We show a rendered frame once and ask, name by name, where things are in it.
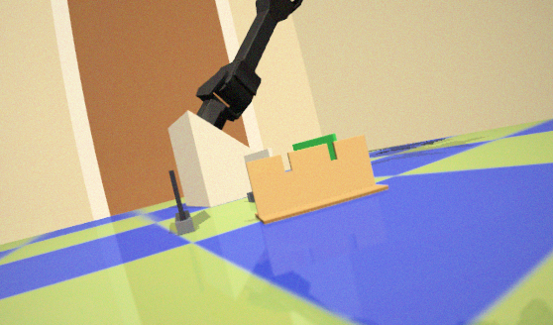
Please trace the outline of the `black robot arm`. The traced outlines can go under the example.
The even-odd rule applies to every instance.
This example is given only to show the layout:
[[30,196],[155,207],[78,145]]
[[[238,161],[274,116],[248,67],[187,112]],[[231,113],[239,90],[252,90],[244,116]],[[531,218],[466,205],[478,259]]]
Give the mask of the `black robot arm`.
[[261,78],[255,70],[277,23],[286,20],[302,1],[256,0],[257,16],[234,60],[198,88],[196,97],[203,103],[197,117],[222,130],[226,120],[234,121],[242,115],[257,95]]

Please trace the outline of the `green board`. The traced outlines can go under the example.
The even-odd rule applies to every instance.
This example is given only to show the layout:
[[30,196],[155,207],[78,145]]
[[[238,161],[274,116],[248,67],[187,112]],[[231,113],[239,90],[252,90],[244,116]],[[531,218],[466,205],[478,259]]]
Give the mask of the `green board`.
[[336,137],[336,133],[334,133],[334,134],[319,137],[319,138],[316,138],[316,139],[312,139],[312,140],[304,141],[304,142],[301,142],[301,143],[293,144],[292,147],[293,147],[293,151],[298,151],[298,150],[302,150],[302,149],[307,149],[307,148],[327,144],[329,154],[330,154],[330,159],[331,159],[331,161],[334,161],[334,160],[336,160],[336,156],[335,156],[335,152],[334,152],[332,142],[336,142],[336,141],[337,141],[337,137]]

